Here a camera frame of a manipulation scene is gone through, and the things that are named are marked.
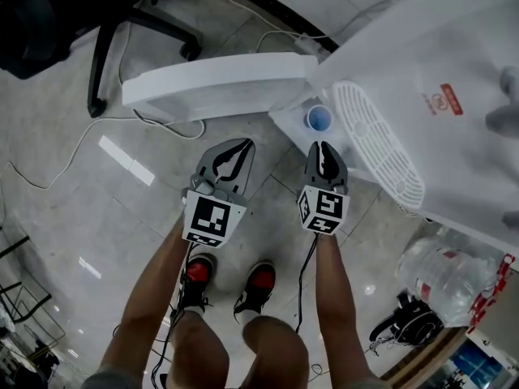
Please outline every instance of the red label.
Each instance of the red label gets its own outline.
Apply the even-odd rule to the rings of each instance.
[[[429,301],[429,294],[431,293],[431,287],[426,283],[422,284],[422,300]]]
[[[449,259],[453,259],[453,258],[457,257],[457,253],[454,252],[453,250],[448,250],[447,252],[444,252],[444,257],[445,258],[449,258]]]
[[[451,105],[454,115],[463,115],[463,109],[461,108],[460,101],[457,100],[453,87],[451,87],[449,83],[442,83],[440,87],[444,92],[448,103]]]

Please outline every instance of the white plastic container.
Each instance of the white plastic container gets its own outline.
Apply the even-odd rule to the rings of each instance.
[[[470,307],[492,291],[497,266],[431,239],[416,241],[401,257],[397,275],[407,289],[426,302],[446,327],[467,326]]]

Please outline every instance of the gray floor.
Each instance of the gray floor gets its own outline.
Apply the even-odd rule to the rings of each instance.
[[[161,0],[158,6],[204,34],[206,58],[249,53],[270,30],[227,0]],[[103,96],[109,99],[105,117],[131,114],[121,106],[116,79],[126,35],[126,26],[120,27],[105,69]],[[11,160],[30,180],[44,186],[66,165],[92,122],[86,95],[94,43],[95,34],[86,36],[65,62],[27,81],[0,72],[2,167]],[[183,62],[178,55],[180,46],[167,36],[134,26],[122,64],[123,79]],[[263,46],[263,51],[282,50],[294,50],[290,39],[283,36],[270,36]],[[96,370],[131,287],[182,210],[180,190],[202,153],[231,136],[252,138],[256,156],[246,192],[250,200],[247,215],[230,243],[214,252],[219,261],[210,294],[214,307],[206,313],[231,357],[228,386],[239,386],[253,360],[242,343],[232,305],[248,268],[259,259],[272,259],[278,272],[277,287],[265,312],[295,324],[298,273],[311,243],[311,235],[300,227],[294,203],[304,158],[266,114],[213,119],[207,125],[202,139],[185,141],[138,122],[102,122],[88,133],[73,165],[52,189],[34,189],[12,169],[2,176],[9,216],[7,239],[13,242],[23,233],[32,239],[16,258],[2,261],[2,283],[22,276],[30,283],[28,288],[42,295],[27,272],[20,270],[23,267],[53,294],[46,311],[38,312],[36,319],[56,336],[58,328],[50,322],[51,314],[66,332],[56,348],[62,358],[58,373],[66,387],[78,387]],[[198,130],[194,125],[182,129]],[[143,184],[99,148],[103,135],[155,175],[152,185]],[[358,332],[362,346],[368,348],[369,332],[395,306],[394,296],[401,290],[395,268],[419,220],[405,217],[377,185],[352,179],[350,195],[348,221],[337,237],[354,290]],[[301,334],[311,363],[320,363],[326,370],[315,313],[314,277],[312,261],[304,278]],[[31,323],[30,327],[39,326]],[[166,325],[159,337],[165,333]],[[160,350],[161,344],[156,343],[155,349]],[[380,357],[373,353],[367,357],[373,370],[382,374],[406,350],[381,348]],[[168,349],[167,358],[171,355]],[[157,358],[152,353],[148,372]],[[161,370],[168,367],[165,361]],[[311,383],[311,387],[329,385],[329,375]],[[152,387],[149,377],[144,377],[144,387]]]

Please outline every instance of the black sneaker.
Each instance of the black sneaker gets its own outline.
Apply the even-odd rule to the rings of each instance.
[[[276,270],[272,263],[263,261],[252,267],[245,290],[234,304],[234,318],[244,310],[253,310],[261,314],[261,309],[270,298],[275,284]]]
[[[185,278],[185,288],[182,300],[174,311],[175,314],[186,307],[197,306],[205,313],[205,307],[209,305],[205,290],[211,282],[214,266],[214,256],[211,254],[197,254],[189,260],[187,276],[185,271],[182,272],[182,278]]]

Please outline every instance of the human arm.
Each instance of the human arm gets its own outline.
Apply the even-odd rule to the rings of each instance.
[[[183,215],[137,280],[121,324],[101,368],[115,368],[142,381],[161,322],[173,296],[189,242],[182,239]]]
[[[358,339],[354,298],[335,236],[320,235],[317,241],[315,294],[332,386],[374,378]]]

